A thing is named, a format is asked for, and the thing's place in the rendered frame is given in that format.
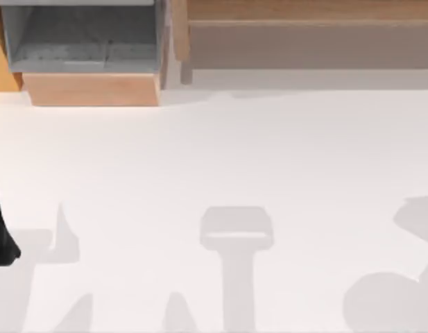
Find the pale wooden drawer front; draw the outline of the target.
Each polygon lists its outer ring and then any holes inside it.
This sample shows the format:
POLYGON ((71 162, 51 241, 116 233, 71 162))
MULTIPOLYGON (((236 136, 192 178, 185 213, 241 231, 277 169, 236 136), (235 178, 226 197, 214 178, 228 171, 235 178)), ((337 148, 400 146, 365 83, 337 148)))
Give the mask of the pale wooden drawer front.
POLYGON ((157 106, 159 74, 24 73, 31 103, 36 106, 157 106))

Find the open wooden shelf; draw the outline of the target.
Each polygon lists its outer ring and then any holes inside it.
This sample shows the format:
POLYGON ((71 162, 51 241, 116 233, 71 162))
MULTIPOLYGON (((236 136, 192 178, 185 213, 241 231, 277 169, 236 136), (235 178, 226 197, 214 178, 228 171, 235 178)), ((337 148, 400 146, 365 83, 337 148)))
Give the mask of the open wooden shelf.
POLYGON ((181 79, 205 70, 428 69, 428 0, 170 0, 181 79))

